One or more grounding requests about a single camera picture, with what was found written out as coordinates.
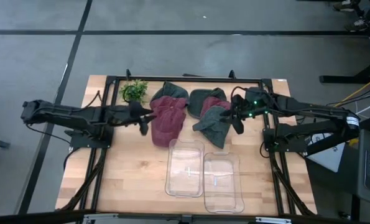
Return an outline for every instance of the gray cap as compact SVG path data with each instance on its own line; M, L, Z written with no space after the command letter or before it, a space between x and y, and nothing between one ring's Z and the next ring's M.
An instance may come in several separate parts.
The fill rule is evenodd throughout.
M193 125L193 131L201 131L204 136L215 146L223 149L224 140L228 135L230 124L221 122L221 113L226 109L220 106L212 106L201 117L200 122Z
M194 118L200 118L204 100L209 96L214 96L226 101L226 95L220 88L215 88L213 90L193 90L190 93L189 106L187 107L187 111L189 112L190 116Z
M189 94L187 93L187 91L184 88L172 84L170 82L164 82L162 88L159 91L157 91L157 93L155 93L150 102L160 98L161 96L171 96L173 98L186 98L187 101L189 101Z

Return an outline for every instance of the baseball cap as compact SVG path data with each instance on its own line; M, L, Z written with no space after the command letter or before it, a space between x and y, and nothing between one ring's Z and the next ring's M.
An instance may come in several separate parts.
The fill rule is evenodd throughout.
M214 96L226 101L226 95L220 88L215 88L213 90L193 90L190 93L189 106L187 107L187 111L189 112L190 116L200 118L204 100L209 96Z
M150 108L152 108L152 110L160 106L173 106L175 108L184 109L187 106L187 99L162 96L161 98L150 102Z
M170 82L164 82L162 88L159 89L157 93L155 93L155 95L152 97L150 101L159 99L162 96L171 96L174 98L186 98L187 101L189 99L189 94L184 88L177 86L175 84L172 84Z
M227 101L223 101L215 96L209 96L207 99L204 100L203 108L200 112L200 117L202 117L205 112L210 109L212 106L221 106L226 110L230 109L230 103Z
M223 149L230 124L221 122L221 113L226 109L221 106L212 106L208 109L200 122L193 125L194 131L200 131L215 146Z
M150 107L153 109L152 120L152 141L156 146L169 147L173 139L177 139L183 127L186 114L183 109L187 105L186 98L173 98L163 96L151 101Z

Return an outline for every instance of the transparent plastic bin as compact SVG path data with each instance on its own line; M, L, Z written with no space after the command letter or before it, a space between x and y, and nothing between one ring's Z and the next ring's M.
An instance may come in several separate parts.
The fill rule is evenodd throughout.
M204 204L211 213L240 213L244 210L236 154L211 152L204 156Z
M199 197L203 194L204 144L196 140L173 139L165 191L176 197Z

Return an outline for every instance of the gray floor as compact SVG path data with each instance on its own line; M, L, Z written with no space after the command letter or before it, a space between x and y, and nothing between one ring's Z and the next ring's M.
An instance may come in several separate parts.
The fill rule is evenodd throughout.
M0 0L0 29L77 29L85 3ZM85 29L342 30L353 19L325 2L94 0ZM0 35L0 139L12 144L0 150L0 215L15 212L40 139L19 118L22 102L53 101L73 40L74 36ZM300 101L328 103L360 85L322 85L319 75L352 75L369 64L370 42L360 37L83 36L62 103L80 106L88 75L123 75L126 68L133 75L226 77L234 69L238 77L286 78ZM365 105L360 103L359 110ZM64 136L63 130L55 127L53 133ZM54 209L67 147L51 139L30 212ZM336 217L336 211L350 208L349 195L318 185L313 191L324 216ZM362 205L362 219L370 221L370 204Z

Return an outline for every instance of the wooden table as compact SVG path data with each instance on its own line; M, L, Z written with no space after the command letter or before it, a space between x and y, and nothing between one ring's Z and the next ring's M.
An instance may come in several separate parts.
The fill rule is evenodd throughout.
M106 76L91 75L85 90L82 105L85 106L99 90L104 89ZM289 94L286 80L272 80L274 92ZM149 100L162 87L163 82L149 82L145 107ZM246 83L208 83L208 82L174 82L182 86L189 94L195 89L214 89L220 87L230 96L235 86L257 86ZM117 104L124 104L118 98ZM198 120L187 115L179 139L195 139L204 143L205 154L221 151L214 147L200 132L194 132L192 125ZM295 125L294 117L280 118L281 123ZM237 215L277 215L271 165L268 159L259 154L262 142L263 117L247 119L244 122L244 134L238 135L233 127L226 137L224 151L237 154L240 157L241 189L244 200L244 211ZM167 173L168 149L156 147L152 143L151 131L141 136L139 126L119 127L114 130L114 139L108 149L104 165L103 179L98 199L99 212L129 212L129 213L164 213L164 214L209 214L204 206L203 195L198 198L180 198L165 193L165 176ZM64 206L84 181L90 149L84 148L75 152L67 161L63 175L56 208ZM305 161L296 153L287 153L292 187L307 207L316 212L315 201L310 186L308 170ZM284 210L289 212L287 196L281 186ZM88 192L86 208L90 208L93 185Z

